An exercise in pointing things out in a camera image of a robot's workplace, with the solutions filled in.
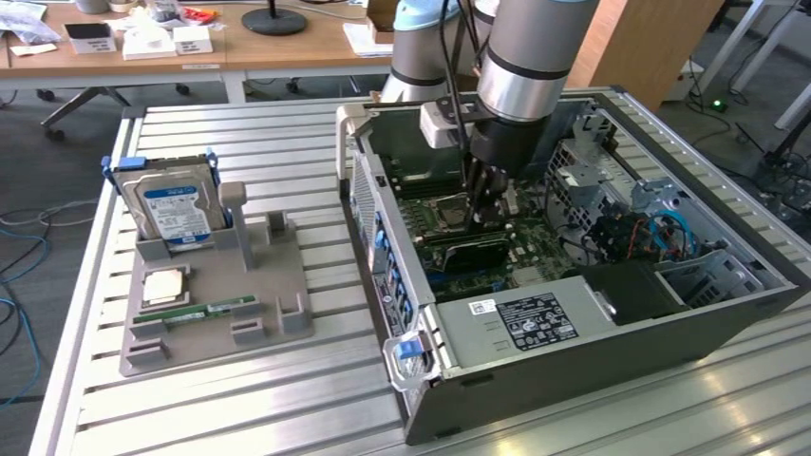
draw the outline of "white box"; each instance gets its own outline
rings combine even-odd
[[[176,56],[175,44],[163,28],[132,28],[124,34],[124,60]]]
[[[215,52],[208,27],[177,27],[172,39],[180,55]]]
[[[107,24],[64,24],[64,30],[77,54],[115,52],[115,38]]]
[[[704,74],[704,68],[696,63],[688,60],[682,67],[682,72],[675,78],[675,84],[671,87],[671,93],[666,97],[666,102],[680,102],[687,98],[687,94],[694,89],[696,81],[700,79],[700,75]]]

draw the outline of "blue cable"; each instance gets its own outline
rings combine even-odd
[[[44,237],[39,237],[39,236],[33,236],[33,235],[19,235],[17,233],[5,231],[1,228],[0,228],[0,235],[5,235],[9,238],[37,240],[41,243],[41,255],[39,256],[37,261],[35,261],[35,263],[28,268],[25,268],[19,274],[11,276],[9,278],[0,280],[0,283],[9,283],[13,280],[17,280],[23,276],[25,276],[28,273],[31,273],[36,269],[36,267],[41,264],[41,262],[48,257],[48,251],[51,249],[49,249],[48,239],[45,239]]]
[[[650,232],[654,234],[654,241],[656,242],[656,245],[662,248],[662,249],[668,249],[668,245],[664,243],[664,241],[659,238],[658,235],[658,231],[659,231],[659,225],[656,225],[656,218],[658,217],[670,217],[671,219],[674,219],[679,225],[682,225],[682,229],[684,230],[684,236],[687,237],[687,243],[690,244],[690,248],[692,251],[692,254],[695,254],[698,252],[698,246],[696,246],[696,239],[694,237],[694,232],[690,229],[690,225],[687,224],[687,220],[682,217],[682,215],[678,212],[674,211],[659,211],[656,214],[654,214],[650,217],[650,224],[648,224],[648,229]]]
[[[7,306],[9,306],[12,308],[12,310],[16,310],[16,312],[17,312],[20,320],[23,321],[23,326],[25,327],[25,333],[28,334],[28,340],[31,341],[31,350],[32,350],[32,353],[35,354],[35,375],[31,378],[31,380],[28,381],[28,383],[25,384],[25,386],[23,387],[23,389],[20,390],[20,392],[17,394],[15,394],[3,404],[0,404],[0,411],[3,411],[3,409],[5,409],[12,404],[12,402],[16,400],[17,397],[25,395],[28,390],[37,383],[39,371],[40,371],[41,365],[39,362],[37,340],[35,339],[35,332],[32,331],[32,328],[31,328],[31,322],[28,321],[28,315],[25,314],[25,311],[23,311],[23,309],[20,309],[19,306],[16,305],[16,303],[13,301],[11,301],[9,299],[4,299],[0,297],[0,302],[3,302]]]

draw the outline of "chair wheel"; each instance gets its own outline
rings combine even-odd
[[[285,89],[288,90],[289,93],[299,93],[300,92],[300,88],[299,88],[299,84],[289,82],[287,84],[284,84]]]
[[[44,102],[52,102],[53,100],[56,100],[56,95],[53,95],[53,92],[51,90],[41,90],[39,88],[37,89],[37,98],[40,100],[43,100]]]
[[[191,94],[191,89],[188,85],[184,84],[176,84],[175,85],[175,91],[181,94],[184,97],[188,97]]]
[[[64,141],[64,132],[61,130],[52,130],[48,128],[45,129],[45,138],[55,143],[61,143]]]

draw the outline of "blue latch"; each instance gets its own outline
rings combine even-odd
[[[208,160],[208,165],[212,168],[212,179],[215,180],[215,185],[219,187],[219,157],[216,156],[216,153],[211,147],[205,148],[205,160]]]
[[[375,236],[375,248],[382,249],[386,242],[386,231],[380,230]]]
[[[117,189],[117,185],[115,184],[113,170],[111,169],[112,162],[113,162],[113,160],[111,159],[109,155],[105,155],[104,157],[101,157],[101,176],[104,176],[104,179],[107,179],[111,182],[111,184],[113,185],[115,192],[120,195],[121,192]]]
[[[145,157],[124,157],[117,161],[117,170],[119,171],[137,171],[143,169],[147,165]]]
[[[422,343],[419,339],[406,340],[396,344],[396,348],[394,349],[396,357],[399,359],[416,358],[426,353],[426,350],[422,348]]]

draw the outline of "table leg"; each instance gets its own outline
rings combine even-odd
[[[788,130],[796,123],[802,111],[807,108],[811,108],[811,84],[808,84],[802,91],[802,94],[798,96],[795,102],[791,103],[788,109],[786,109],[786,112],[774,123],[774,126],[780,130]]]
[[[243,83],[247,81],[244,71],[225,71],[221,73],[223,83],[225,84],[225,93],[228,94],[228,103],[247,103],[244,97]]]
[[[744,34],[751,28],[751,25],[755,22],[755,19],[758,18],[760,11],[763,11],[763,8],[766,7],[767,3],[768,0],[755,0],[751,4],[751,7],[748,7],[748,11],[744,15],[744,18],[740,20],[738,27],[732,30],[732,34],[726,40],[726,43],[723,43],[722,50],[719,50],[715,59],[712,59],[712,63],[704,70],[704,74],[702,75],[700,80],[698,81],[698,88],[702,92],[707,90],[712,79],[715,78],[716,74],[719,74],[719,70],[722,69],[723,64],[726,64],[730,55],[732,55],[732,51],[740,43],[740,40],[744,38]]]
[[[772,53],[774,48],[776,48],[776,45],[780,43],[783,36],[786,36],[786,32],[791,28],[791,25],[795,23],[795,21],[800,17],[804,17],[804,13],[799,12],[799,11],[792,11],[788,14],[788,17],[786,18],[786,20],[776,26],[776,28],[774,29],[772,35],[770,35],[770,39],[766,41],[766,43],[760,47],[760,50],[758,50],[755,57],[751,59],[751,62],[748,62],[747,68],[744,69],[743,73],[740,73],[740,76],[735,80],[735,84],[732,85],[732,90],[735,90],[738,92],[742,92],[744,90],[744,88],[747,87],[748,81],[751,80],[752,76],[755,75],[755,73],[758,72],[760,67],[763,66],[763,63],[766,62],[766,59],[770,57],[770,54]]]

